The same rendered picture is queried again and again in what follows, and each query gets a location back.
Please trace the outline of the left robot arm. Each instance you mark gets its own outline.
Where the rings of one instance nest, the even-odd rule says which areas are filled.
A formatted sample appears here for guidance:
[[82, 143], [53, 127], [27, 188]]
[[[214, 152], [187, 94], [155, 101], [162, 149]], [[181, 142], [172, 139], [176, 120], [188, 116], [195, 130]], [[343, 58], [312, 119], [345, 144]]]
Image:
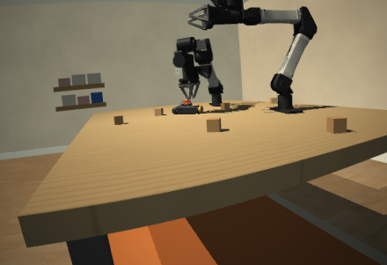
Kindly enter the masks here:
[[[270, 107], [270, 110], [284, 114], [303, 113], [303, 110], [295, 109], [292, 105], [291, 94], [293, 91], [290, 86], [293, 82], [292, 77], [294, 76], [296, 66], [303, 51], [318, 29], [308, 8], [302, 6], [299, 9], [292, 10], [268, 10], [260, 9], [260, 7], [251, 7], [244, 10], [243, 0], [211, 0], [211, 2], [215, 6], [215, 15], [228, 15], [225, 17], [228, 20], [227, 25], [239, 23], [247, 26], [256, 26], [257, 24], [292, 24], [294, 26], [292, 44], [281, 67], [277, 74], [274, 74], [270, 84], [272, 90], [279, 94], [277, 95], [277, 109]], [[295, 111], [284, 111], [281, 109]]]

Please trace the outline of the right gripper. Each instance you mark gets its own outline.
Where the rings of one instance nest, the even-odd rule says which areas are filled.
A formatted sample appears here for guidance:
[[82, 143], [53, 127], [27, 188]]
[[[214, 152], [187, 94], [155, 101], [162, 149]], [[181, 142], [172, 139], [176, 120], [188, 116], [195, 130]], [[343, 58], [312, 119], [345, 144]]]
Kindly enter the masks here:
[[[191, 65], [191, 66], [186, 66], [186, 67], [194, 67], [194, 66]], [[186, 78], [186, 67], [182, 68], [182, 73], [183, 73], [183, 78], [184, 79], [179, 79], [179, 82], [180, 82], [179, 88], [184, 93], [186, 99], [190, 100], [191, 96], [192, 96], [192, 98], [195, 98], [196, 93], [198, 91], [198, 88], [199, 88], [201, 82], [199, 81], [200, 77]], [[190, 83], [188, 83], [188, 82], [190, 82]], [[187, 83], [187, 84], [183, 84], [183, 83]], [[194, 94], [193, 94], [194, 85], [190, 85], [190, 84], [196, 85]], [[188, 90], [189, 90], [189, 97], [187, 96], [186, 91], [185, 91], [184, 88], [188, 88]]]

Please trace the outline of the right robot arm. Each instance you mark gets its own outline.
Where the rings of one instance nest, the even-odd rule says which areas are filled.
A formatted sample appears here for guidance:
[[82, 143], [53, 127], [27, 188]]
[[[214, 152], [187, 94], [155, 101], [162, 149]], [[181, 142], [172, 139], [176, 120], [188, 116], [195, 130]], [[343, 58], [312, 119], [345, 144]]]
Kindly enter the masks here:
[[[206, 43], [207, 50], [203, 50], [206, 49]], [[186, 67], [186, 78], [195, 78], [199, 75], [205, 77], [208, 80], [209, 94], [213, 94], [212, 102], [209, 103], [209, 105], [213, 107], [220, 107], [222, 103], [222, 94], [220, 93], [223, 93], [223, 85], [221, 85], [220, 80], [215, 74], [213, 65], [211, 64], [213, 61], [213, 52], [209, 38], [203, 40], [197, 40], [194, 37], [177, 39], [176, 46], [177, 51], [174, 51], [174, 57], [172, 60], [174, 66], [177, 68], [189, 65], [194, 66], [195, 60], [195, 62], [200, 66]], [[187, 52], [193, 52], [193, 54], [189, 54]]]

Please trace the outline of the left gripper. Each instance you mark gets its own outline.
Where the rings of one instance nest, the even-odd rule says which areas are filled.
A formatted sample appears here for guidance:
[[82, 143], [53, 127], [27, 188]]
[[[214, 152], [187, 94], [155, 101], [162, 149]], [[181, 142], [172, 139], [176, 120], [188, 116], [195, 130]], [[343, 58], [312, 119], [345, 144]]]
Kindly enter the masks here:
[[[193, 15], [196, 12], [202, 11], [202, 10], [204, 10], [204, 14], [202, 14], [198, 17]], [[227, 15], [215, 15], [214, 6], [209, 5], [209, 4], [205, 4], [202, 7], [200, 7], [199, 9], [188, 13], [188, 16], [189, 16], [189, 18], [192, 18], [192, 19], [188, 20], [188, 24], [192, 25], [192, 26], [196, 26], [202, 30], [211, 29], [211, 28], [213, 28], [214, 25], [226, 25], [226, 23], [227, 23], [227, 19], [225, 18], [225, 17], [227, 17]], [[192, 23], [192, 21], [195, 21], [197, 19], [201, 21], [202, 26], [197, 25], [195, 23]], [[207, 22], [207, 24], [206, 24], [206, 22]], [[206, 26], [207, 26], [207, 28], [206, 28]]]

